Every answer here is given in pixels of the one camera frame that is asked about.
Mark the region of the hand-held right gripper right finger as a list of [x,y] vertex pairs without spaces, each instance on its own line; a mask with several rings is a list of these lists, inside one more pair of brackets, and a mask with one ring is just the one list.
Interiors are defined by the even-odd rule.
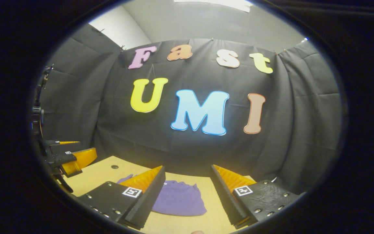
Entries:
[[300,198],[271,180],[255,182],[215,164],[210,167],[210,178],[236,229],[268,219]]

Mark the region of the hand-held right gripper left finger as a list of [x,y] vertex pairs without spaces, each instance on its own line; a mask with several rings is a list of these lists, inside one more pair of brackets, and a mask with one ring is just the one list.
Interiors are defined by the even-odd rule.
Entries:
[[113,223],[140,230],[165,182],[165,167],[157,166],[122,183],[105,182],[78,200]]

